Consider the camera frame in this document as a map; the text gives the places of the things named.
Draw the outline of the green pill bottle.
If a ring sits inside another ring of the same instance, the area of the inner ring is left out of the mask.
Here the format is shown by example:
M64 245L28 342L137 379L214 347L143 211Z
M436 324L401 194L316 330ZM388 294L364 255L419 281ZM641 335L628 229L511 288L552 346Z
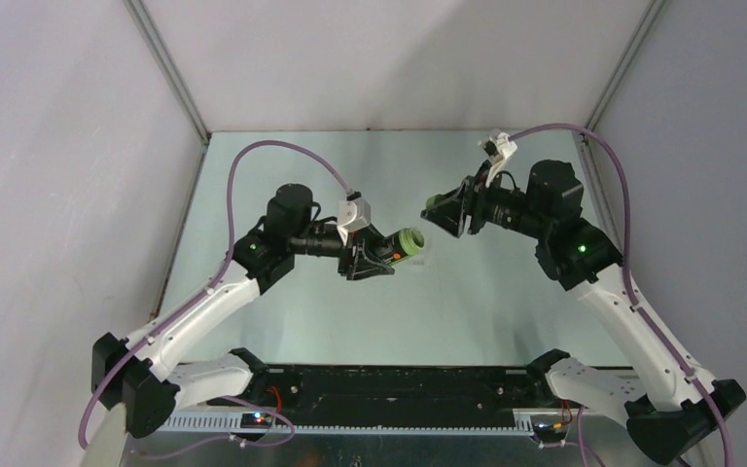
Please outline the green pill bottle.
M420 229L400 229L383 239L381 256L385 264L393 265L421 253L425 238Z

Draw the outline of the green bottle cap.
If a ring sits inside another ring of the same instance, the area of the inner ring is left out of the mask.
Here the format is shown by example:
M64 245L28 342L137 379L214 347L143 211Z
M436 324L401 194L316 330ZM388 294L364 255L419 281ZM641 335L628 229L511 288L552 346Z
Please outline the green bottle cap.
M437 208L445 201L445 196L442 194L434 195L427 199L425 209L430 211Z

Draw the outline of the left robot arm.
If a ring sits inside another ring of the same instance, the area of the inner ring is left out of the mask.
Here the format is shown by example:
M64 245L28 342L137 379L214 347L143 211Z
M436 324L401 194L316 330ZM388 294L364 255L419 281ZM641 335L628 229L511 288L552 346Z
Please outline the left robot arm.
M369 222L359 193L319 218L320 206L301 184L281 186L257 225L229 250L224 268L185 305L120 339L111 333L92 347L91 384L107 409L126 411L124 431L141 439L174 412L235 396L245 405L268 393L263 363L245 349L218 360L182 364L186 353L237 310L254 302L290 272L299 255L335 258L349 281L391 275L396 263L418 253L422 234L401 229L383 235Z

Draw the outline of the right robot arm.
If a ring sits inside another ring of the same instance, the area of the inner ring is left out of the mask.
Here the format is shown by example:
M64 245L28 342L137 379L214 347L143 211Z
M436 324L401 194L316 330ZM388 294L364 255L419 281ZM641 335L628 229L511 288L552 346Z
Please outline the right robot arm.
M504 188L482 166L458 188L430 197L421 216L456 237L493 224L535 240L546 277L590 308L637 378L612 376L554 349L528 365L528 397L541 407L565 400L600 413L667 465L724 425L746 395L671 335L625 272L621 251L583 217L583 195L567 162L535 163L525 189Z

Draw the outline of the left electronics board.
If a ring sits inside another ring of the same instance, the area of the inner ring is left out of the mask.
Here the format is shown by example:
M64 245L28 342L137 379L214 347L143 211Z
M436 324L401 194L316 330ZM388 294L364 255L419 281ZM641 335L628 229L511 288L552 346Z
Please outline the left electronics board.
M250 412L243 413L239 420L239 428L242 430L256 429L268 430L275 425L275 417L269 413Z

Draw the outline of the electronics board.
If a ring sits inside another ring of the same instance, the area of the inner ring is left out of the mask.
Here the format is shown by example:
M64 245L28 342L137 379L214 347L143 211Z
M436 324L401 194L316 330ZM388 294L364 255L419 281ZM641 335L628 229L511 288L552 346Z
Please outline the electronics board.
M554 422L554 423L545 423L542 421L533 422L532 423L532 429L535 434L544 432L544 433L558 433L561 432L564 428L564 424L562 422Z
M243 413L239 420L239 428L242 430L256 429L268 430L275 425L275 417L269 413L250 412Z

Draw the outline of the right electronics board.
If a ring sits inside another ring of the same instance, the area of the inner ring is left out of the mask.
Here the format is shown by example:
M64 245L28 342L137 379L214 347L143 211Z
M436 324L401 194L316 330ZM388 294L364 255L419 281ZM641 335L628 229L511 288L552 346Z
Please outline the right electronics board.
M535 434L544 432L544 433L558 433L561 432L564 428L564 424L562 422L554 422L554 423L545 423L542 421L533 422L532 423L532 429Z

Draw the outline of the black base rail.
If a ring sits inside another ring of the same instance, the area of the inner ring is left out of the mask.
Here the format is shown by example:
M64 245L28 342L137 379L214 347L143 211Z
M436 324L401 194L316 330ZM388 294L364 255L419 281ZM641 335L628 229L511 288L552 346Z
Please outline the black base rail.
M514 428L516 409L550 402L521 367L272 365L248 402L298 427Z

